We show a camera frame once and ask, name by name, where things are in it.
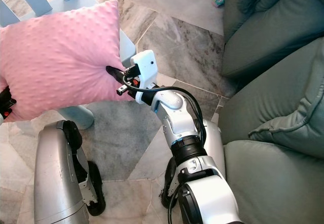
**light blue chair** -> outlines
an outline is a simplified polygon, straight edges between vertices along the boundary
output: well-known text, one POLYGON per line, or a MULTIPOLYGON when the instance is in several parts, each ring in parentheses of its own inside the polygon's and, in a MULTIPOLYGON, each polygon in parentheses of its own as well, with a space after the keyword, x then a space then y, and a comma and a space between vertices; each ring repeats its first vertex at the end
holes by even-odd
MULTIPOLYGON (((98 2, 96 0, 26 0, 33 12, 28 13, 18 18, 3 0, 0 0, 0 26, 5 27, 9 24, 17 23, 19 21, 27 20, 42 15, 53 14, 74 10, 82 7, 91 7, 98 2)), ((136 54, 135 45, 120 30, 120 59, 123 65, 130 66, 130 58, 136 54)), ((67 120, 72 120, 76 123, 79 129, 86 129, 90 127, 94 121, 93 114, 90 110, 83 106, 72 106, 58 110, 58 112, 67 120)))

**pillow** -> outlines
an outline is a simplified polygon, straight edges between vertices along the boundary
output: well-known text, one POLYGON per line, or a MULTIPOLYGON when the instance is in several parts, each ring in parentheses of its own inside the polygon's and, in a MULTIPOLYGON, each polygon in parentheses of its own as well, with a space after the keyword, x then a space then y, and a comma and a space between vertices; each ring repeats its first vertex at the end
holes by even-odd
POLYGON ((251 131, 249 137, 324 159, 324 38, 312 61, 304 96, 295 111, 265 122, 251 131))
POLYGON ((106 66, 119 58, 117 0, 32 18, 0 29, 0 92, 17 104, 5 120, 29 120, 60 109, 120 97, 106 66))

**wire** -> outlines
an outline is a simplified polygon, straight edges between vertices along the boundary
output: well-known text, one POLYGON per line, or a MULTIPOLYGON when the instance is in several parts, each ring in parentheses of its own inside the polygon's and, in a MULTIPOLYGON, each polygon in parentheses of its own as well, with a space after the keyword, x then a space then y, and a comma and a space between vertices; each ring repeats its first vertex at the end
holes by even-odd
POLYGON ((176 195, 178 193, 178 190, 180 189, 181 185, 178 185, 176 190, 174 191, 173 195, 171 196, 171 200, 170 200, 170 203, 169 203, 169 206, 168 206, 168 224, 172 224, 172 205, 173 205, 173 202, 176 198, 176 195))
POLYGON ((205 144, 205 141, 206 141, 206 129, 204 127, 204 122, 203 122, 203 113, 201 112, 201 108, 199 106, 198 101, 196 100, 196 98, 190 92, 188 92, 187 90, 185 90, 183 88, 176 87, 176 86, 163 86, 163 87, 152 88, 152 89, 137 88, 137 87, 134 87, 134 86, 129 85, 127 83, 126 76, 123 76, 123 83, 129 89, 131 89, 133 91, 137 91, 137 92, 142 92, 142 93, 153 93, 153 92, 160 92, 160 91, 165 91, 165 90, 173 90, 173 91, 179 91, 179 92, 182 92, 184 94, 187 94, 189 96, 189 98, 186 97, 186 99, 188 99, 188 101, 189 101, 189 103, 190 103, 190 105, 192 107, 192 110, 193 110, 194 114, 196 115, 196 117, 198 119, 198 122, 200 124, 200 131, 201 131, 200 139, 201 139, 202 145, 205 144))

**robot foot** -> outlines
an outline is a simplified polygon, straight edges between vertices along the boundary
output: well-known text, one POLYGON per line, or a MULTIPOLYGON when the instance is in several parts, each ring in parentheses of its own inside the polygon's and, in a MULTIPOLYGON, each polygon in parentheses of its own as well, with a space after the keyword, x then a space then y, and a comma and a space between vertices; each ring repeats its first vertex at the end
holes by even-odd
POLYGON ((99 169, 97 165, 92 161, 88 161, 88 165, 89 165, 90 179, 93 187, 95 188, 98 202, 97 203, 91 202, 90 206, 87 206, 87 209, 90 215, 97 216, 103 213, 103 211, 105 210, 106 202, 102 193, 102 181, 101 181, 99 169))
MULTIPOLYGON (((166 174, 165 174, 164 188, 161 192, 161 203, 166 209, 168 209, 169 204, 170 204, 171 196, 168 196, 168 192, 169 192, 169 188, 170 188, 172 179, 176 173, 176 169, 177 169, 176 161, 175 161, 175 158, 172 157, 169 160, 169 163, 167 166, 167 170, 166 170, 166 174)), ((176 205, 176 203, 177 203, 177 201, 173 202, 172 208, 176 205)))

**pink pillow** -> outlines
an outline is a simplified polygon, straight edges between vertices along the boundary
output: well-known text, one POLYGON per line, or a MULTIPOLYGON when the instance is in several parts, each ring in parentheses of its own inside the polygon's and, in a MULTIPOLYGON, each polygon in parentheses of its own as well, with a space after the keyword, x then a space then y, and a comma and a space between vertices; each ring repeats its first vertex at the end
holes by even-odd
POLYGON ((105 70, 119 58, 117 0, 29 19, 0 29, 0 92, 9 85, 17 104, 6 121, 50 109, 120 97, 105 70))

